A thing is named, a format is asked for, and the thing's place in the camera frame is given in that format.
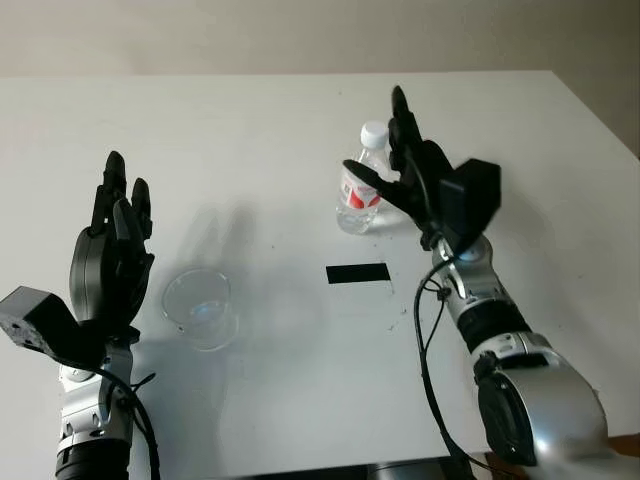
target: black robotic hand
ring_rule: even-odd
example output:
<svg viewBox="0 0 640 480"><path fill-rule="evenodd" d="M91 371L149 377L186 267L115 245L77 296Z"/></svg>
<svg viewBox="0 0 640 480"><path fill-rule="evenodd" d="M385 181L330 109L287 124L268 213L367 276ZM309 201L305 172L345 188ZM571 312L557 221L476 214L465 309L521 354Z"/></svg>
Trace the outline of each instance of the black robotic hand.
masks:
<svg viewBox="0 0 640 480"><path fill-rule="evenodd" d="M442 149L422 140L402 89L391 95L391 168L397 182L386 182L370 168L345 160L344 166L380 196L409 215L422 231L421 244L433 248L444 237L454 254L469 248L500 207L500 167L470 159L453 168Z"/></svg>

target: white bottle cap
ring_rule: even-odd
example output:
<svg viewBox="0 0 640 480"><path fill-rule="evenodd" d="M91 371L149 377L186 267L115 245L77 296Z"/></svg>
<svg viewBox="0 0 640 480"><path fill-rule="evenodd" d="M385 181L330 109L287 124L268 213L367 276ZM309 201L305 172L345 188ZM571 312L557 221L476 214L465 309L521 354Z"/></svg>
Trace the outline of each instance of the white bottle cap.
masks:
<svg viewBox="0 0 640 480"><path fill-rule="evenodd" d="M367 122L360 131L362 145L373 150L380 150L387 144L389 129L382 122Z"/></svg>

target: transparent cup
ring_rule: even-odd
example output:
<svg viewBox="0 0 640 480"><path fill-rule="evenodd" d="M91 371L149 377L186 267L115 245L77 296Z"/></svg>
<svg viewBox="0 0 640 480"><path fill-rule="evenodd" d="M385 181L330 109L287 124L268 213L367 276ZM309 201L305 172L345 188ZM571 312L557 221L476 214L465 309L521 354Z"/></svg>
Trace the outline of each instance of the transparent cup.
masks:
<svg viewBox="0 0 640 480"><path fill-rule="evenodd" d="M208 268L189 270L167 285L162 310L193 348L210 352L228 345L237 333L230 294L229 279L222 273Z"/></svg>

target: table surface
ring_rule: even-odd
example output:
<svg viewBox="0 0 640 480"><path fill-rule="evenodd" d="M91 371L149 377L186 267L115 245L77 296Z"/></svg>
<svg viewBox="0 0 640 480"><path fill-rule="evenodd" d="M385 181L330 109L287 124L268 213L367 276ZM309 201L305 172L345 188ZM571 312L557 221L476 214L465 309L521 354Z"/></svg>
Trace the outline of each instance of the table surface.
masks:
<svg viewBox="0 0 640 480"><path fill-rule="evenodd" d="M598 391L611 435L640 430L639 164L550 72L199 76L0 81L0 292L67 302L78 232L108 152L150 184L156 263L134 325L133 379L166 479L249 475L445 453L411 317L430 266L385 206L363 236L335 222L339 160L405 89L452 163L503 169L487 236L534 330ZM391 282L328 285L325 266L386 262ZM231 279L233 343L190 349L160 311L176 273ZM429 325L435 299L424 302ZM445 420L486 449L471 365L446 318L430 364ZM61 387L48 358L0 338L2 476L50 478ZM139 435L131 478L147 475Z"/></svg>

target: cable connector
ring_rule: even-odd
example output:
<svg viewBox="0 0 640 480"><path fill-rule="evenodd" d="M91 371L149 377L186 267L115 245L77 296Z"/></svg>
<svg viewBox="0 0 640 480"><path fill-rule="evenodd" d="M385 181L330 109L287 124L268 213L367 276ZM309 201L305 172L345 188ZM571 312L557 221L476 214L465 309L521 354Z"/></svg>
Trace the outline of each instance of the cable connector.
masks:
<svg viewBox="0 0 640 480"><path fill-rule="evenodd" d="M451 295L451 289L449 287L442 287L436 292L436 296L440 302L444 302L449 295Z"/></svg>

